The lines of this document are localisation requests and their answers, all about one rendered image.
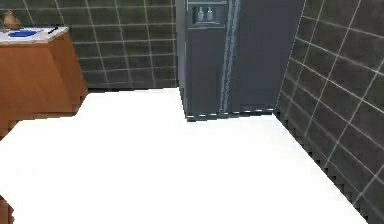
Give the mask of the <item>brown wooden kitchen counter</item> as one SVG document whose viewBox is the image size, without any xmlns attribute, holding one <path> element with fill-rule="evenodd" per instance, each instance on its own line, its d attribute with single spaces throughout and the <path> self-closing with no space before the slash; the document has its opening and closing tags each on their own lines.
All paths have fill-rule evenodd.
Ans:
<svg viewBox="0 0 384 224">
<path fill-rule="evenodd" d="M 88 94 L 67 27 L 24 28 L 37 34 L 0 32 L 0 141 L 23 120 L 71 117 Z"/>
</svg>

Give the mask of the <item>dark grey fridge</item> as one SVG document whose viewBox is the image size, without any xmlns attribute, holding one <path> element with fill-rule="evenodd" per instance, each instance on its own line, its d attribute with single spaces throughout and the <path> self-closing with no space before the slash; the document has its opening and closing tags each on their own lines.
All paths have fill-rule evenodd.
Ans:
<svg viewBox="0 0 384 224">
<path fill-rule="evenodd" d="M 241 0 L 228 111 L 220 90 L 228 0 L 176 0 L 177 75 L 189 121 L 270 115 L 306 0 Z"/>
</svg>

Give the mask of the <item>blue plate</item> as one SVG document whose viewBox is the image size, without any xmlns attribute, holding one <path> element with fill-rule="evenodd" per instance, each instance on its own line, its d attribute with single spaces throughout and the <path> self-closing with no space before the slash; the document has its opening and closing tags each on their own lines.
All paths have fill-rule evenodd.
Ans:
<svg viewBox="0 0 384 224">
<path fill-rule="evenodd" d="M 37 34 L 37 31 L 33 30 L 20 30 L 20 31 L 15 31 L 15 32 L 10 32 L 8 34 L 9 37 L 13 38 L 19 38 L 19 37 L 29 37 Z"/>
</svg>

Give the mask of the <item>brown kettle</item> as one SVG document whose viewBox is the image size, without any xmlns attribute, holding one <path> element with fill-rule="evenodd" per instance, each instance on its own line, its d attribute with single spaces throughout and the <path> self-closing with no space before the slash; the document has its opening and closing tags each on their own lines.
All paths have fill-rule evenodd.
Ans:
<svg viewBox="0 0 384 224">
<path fill-rule="evenodd" d="M 22 27 L 21 21 L 10 10 L 3 13 L 4 26 L 10 30 L 19 30 Z"/>
</svg>

